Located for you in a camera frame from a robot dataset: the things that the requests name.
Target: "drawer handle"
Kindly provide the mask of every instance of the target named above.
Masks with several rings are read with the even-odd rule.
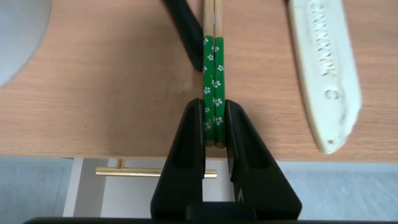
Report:
[[[124,166],[124,159],[118,159],[116,167],[97,167],[96,175],[116,177],[160,177],[161,168],[130,168]],[[217,170],[206,170],[205,178],[217,178]]]

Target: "green chopstick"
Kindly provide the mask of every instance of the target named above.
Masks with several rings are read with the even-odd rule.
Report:
[[[205,0],[203,21],[203,101],[205,112],[206,146],[215,145],[214,79],[214,0]]]
[[[223,38],[223,0],[215,0],[215,124],[216,147],[225,147],[225,81],[224,81],[224,38]]]

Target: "black clamp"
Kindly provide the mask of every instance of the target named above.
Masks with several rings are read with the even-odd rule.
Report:
[[[236,202],[203,202],[203,100],[185,108],[154,196],[158,220],[296,220],[302,204],[250,119],[226,100],[226,150]]]

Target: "wooden tabletop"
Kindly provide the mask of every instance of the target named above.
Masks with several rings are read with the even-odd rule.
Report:
[[[345,1],[363,108],[338,152],[319,153],[308,127],[284,0],[225,2],[227,99],[281,161],[397,162],[397,9]],[[161,1],[53,1],[42,45],[0,89],[0,155],[164,157],[201,81]]]

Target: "floor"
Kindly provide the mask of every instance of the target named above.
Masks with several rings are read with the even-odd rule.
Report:
[[[72,162],[0,158],[0,223],[62,216]],[[303,203],[300,219],[398,221],[397,165],[383,172],[371,164],[361,172],[342,171],[340,165],[321,171],[280,166]]]
[[[60,217],[72,159],[0,158],[0,223]]]

